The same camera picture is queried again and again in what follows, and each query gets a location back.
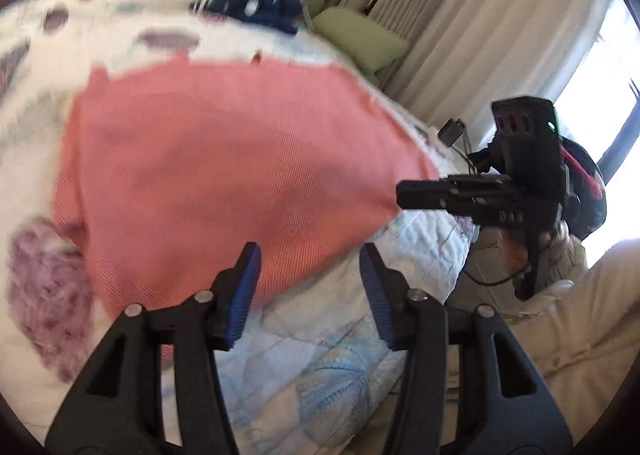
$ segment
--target hand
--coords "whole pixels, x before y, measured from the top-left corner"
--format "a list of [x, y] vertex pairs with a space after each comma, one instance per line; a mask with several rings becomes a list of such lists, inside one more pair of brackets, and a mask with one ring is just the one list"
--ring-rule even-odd
[[[551, 241], [549, 233], [540, 233], [538, 238], [540, 247], [545, 247]], [[529, 261], [529, 253], [524, 244], [511, 240], [507, 229], [498, 229], [498, 246], [502, 252], [504, 268], [509, 276], [516, 275], [522, 271]]]

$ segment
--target bedspread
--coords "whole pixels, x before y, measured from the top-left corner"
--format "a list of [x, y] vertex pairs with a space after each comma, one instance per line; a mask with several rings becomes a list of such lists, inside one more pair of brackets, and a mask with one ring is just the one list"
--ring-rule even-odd
[[[212, 62], [249, 61], [257, 51], [315, 66], [343, 61], [305, 32], [290, 37], [234, 21], [195, 18], [186, 13], [189, 1], [27, 0], [0, 14], [3, 251], [9, 251], [13, 234], [25, 222], [51, 216], [70, 102], [85, 88], [92, 64], [117, 75], [168, 61], [177, 50]], [[441, 175], [455, 172], [446, 152], [414, 130], [411, 116], [360, 81]], [[443, 301], [465, 261], [472, 232], [467, 220], [444, 212], [402, 212], [372, 239], [410, 286]], [[0, 289], [7, 277], [8, 270], [0, 268]], [[109, 320], [99, 302], [93, 313], [97, 343]], [[403, 360], [377, 335], [357, 250], [252, 311], [235, 348], [215, 355], [243, 454], [339, 453], [396, 382]], [[172, 380], [170, 371], [162, 374], [163, 414], [167, 438], [178, 442]], [[1, 299], [0, 390], [40, 441], [67, 389], [40, 364]]]

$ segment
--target beige pants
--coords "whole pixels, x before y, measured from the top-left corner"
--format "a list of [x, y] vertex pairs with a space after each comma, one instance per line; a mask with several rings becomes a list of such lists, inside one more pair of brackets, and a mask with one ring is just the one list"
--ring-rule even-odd
[[[574, 437], [600, 418], [640, 347], [640, 240], [616, 244], [575, 282], [558, 281], [518, 308], [510, 323], [545, 377]], [[457, 351], [449, 384], [456, 384]], [[397, 395], [390, 394], [348, 446], [356, 455], [382, 451]], [[455, 405], [446, 407], [443, 443], [453, 440]]]

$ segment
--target towel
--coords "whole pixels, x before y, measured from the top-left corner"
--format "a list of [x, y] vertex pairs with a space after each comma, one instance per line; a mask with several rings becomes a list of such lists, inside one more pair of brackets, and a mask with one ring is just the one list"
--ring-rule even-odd
[[112, 317], [180, 303], [249, 241], [265, 301], [390, 222], [398, 181], [436, 177], [341, 66], [181, 54], [120, 79], [93, 70], [66, 128], [55, 223]]

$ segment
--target person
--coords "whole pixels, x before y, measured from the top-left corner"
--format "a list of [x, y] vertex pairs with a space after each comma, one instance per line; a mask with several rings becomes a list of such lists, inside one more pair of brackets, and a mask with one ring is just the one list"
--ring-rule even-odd
[[[541, 236], [542, 245], [549, 241], [548, 235]], [[500, 261], [503, 272], [512, 275], [526, 266], [526, 248], [504, 230], [484, 230], [476, 246], [465, 269], [475, 254], [487, 249], [497, 251], [499, 257], [494, 260]], [[545, 377], [577, 443], [612, 401], [640, 349], [640, 239], [619, 242], [590, 269], [582, 244], [568, 234], [566, 226], [549, 250], [548, 285], [530, 300], [514, 302], [511, 283], [502, 286], [498, 295], [467, 291], [465, 300], [462, 293], [472, 289], [472, 282], [461, 275], [447, 302], [469, 310], [480, 303], [498, 308]], [[509, 291], [512, 299], [504, 297]], [[449, 348], [443, 444], [454, 440], [457, 418], [458, 352]], [[395, 390], [353, 438], [346, 453], [382, 452], [398, 401], [398, 385]]]

